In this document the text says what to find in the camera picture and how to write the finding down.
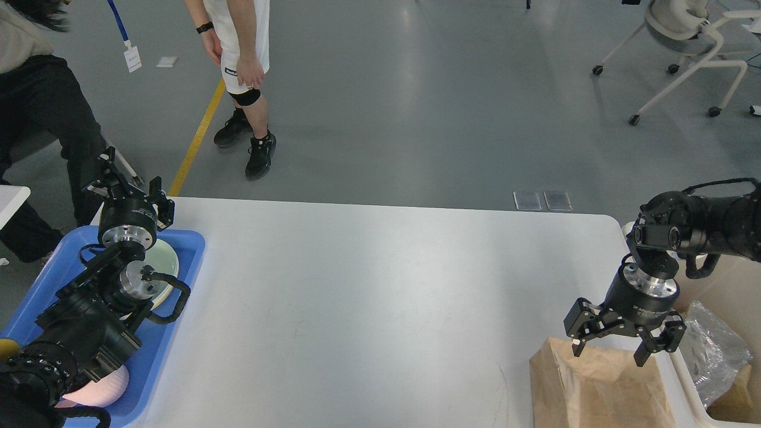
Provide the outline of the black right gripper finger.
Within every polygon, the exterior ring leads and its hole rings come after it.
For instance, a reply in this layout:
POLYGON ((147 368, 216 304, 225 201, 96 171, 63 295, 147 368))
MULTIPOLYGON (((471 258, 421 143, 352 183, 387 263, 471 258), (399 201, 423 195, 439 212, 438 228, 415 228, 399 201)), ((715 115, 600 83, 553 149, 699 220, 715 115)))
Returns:
POLYGON ((565 333, 573 339, 573 354, 579 357, 587 342, 603 338, 622 327, 622 318, 613 309, 577 298, 564 319, 565 333))
POLYGON ((652 353, 666 351, 673 353, 679 347, 687 327, 681 314, 667 314, 666 322, 662 325, 662 331, 657 338, 650 333, 650 328, 636 325, 636 334, 641 339, 641 344, 634 352, 634 360, 638 367, 643 367, 652 353))

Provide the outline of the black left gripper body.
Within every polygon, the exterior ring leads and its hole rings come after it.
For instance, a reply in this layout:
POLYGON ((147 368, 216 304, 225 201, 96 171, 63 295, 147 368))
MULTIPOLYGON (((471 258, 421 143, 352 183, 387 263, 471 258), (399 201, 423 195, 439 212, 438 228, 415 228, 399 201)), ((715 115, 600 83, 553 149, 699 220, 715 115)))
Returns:
POLYGON ((117 242, 137 242, 145 250, 156 241, 157 214, 150 203, 142 199, 107 199, 99 221, 99 242, 109 247, 117 242))

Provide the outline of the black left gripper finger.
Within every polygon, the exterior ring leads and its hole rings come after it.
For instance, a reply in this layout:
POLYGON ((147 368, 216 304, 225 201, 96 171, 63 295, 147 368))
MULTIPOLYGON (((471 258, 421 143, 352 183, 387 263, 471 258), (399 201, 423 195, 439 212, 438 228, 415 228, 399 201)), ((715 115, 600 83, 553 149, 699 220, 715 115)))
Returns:
POLYGON ((163 191, 161 177, 157 176, 149 182, 147 202, 155 207, 158 231, 166 230, 174 224, 175 203, 163 191))
POLYGON ((116 148, 107 148, 96 157, 97 171, 92 181, 82 187, 83 192, 95 193, 103 198, 106 206, 144 203, 144 192, 131 184, 120 171, 116 148))

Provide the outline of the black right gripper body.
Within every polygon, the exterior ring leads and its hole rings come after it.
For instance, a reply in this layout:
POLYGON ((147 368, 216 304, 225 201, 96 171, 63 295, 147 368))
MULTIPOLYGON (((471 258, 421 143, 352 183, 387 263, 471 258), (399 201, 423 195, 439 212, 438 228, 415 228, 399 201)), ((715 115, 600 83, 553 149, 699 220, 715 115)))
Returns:
POLYGON ((660 328, 680 295, 674 279, 658 279, 646 274, 634 262, 623 263, 612 280, 600 307, 600 324, 611 327, 622 322, 624 332, 660 328))

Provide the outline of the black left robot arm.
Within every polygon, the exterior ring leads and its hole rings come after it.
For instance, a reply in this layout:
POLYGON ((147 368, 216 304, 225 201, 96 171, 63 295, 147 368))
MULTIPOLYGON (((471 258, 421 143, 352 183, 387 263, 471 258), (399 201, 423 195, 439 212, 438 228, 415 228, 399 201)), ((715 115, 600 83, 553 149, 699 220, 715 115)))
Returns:
POLYGON ((3 427, 62 427, 74 417, 111 425, 103 407, 57 403, 82 377, 97 382, 117 371, 141 347, 141 323, 173 323, 190 298, 185 282, 144 260, 158 231, 173 224, 174 201, 161 178, 150 182, 149 192, 130 184, 115 155, 114 147, 98 155, 101 172, 86 187, 104 198, 98 235, 103 250, 36 318, 40 336, 2 362, 3 427))

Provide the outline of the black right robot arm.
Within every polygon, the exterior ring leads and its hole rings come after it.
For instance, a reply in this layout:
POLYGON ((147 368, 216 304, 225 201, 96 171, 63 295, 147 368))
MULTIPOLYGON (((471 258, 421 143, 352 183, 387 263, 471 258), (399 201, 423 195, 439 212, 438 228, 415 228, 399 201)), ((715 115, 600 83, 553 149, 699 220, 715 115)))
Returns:
POLYGON ((698 186, 669 191, 640 207, 639 216, 603 303, 578 298, 564 319, 565 333, 579 357, 586 344, 615 334, 640 338, 634 360, 639 367, 653 353, 673 353, 687 328, 674 310, 680 295, 676 254, 685 260, 687 277, 709 276, 723 255, 759 261, 759 181, 747 182, 750 193, 739 197, 702 197, 698 186))

